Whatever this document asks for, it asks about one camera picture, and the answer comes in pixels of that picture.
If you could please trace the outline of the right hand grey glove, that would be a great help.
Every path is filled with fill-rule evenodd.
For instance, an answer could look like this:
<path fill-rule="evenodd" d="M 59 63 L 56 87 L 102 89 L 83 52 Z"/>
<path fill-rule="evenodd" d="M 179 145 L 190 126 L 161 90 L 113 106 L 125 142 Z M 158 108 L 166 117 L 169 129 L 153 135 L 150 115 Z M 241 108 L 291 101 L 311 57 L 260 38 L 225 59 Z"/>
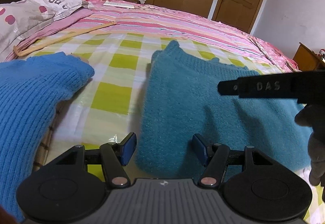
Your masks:
<path fill-rule="evenodd" d="M 295 122 L 300 126 L 312 128 L 308 143 L 308 154 L 311 159 L 309 181 L 317 186 L 324 175 L 324 107 L 307 104 L 295 116 Z"/>

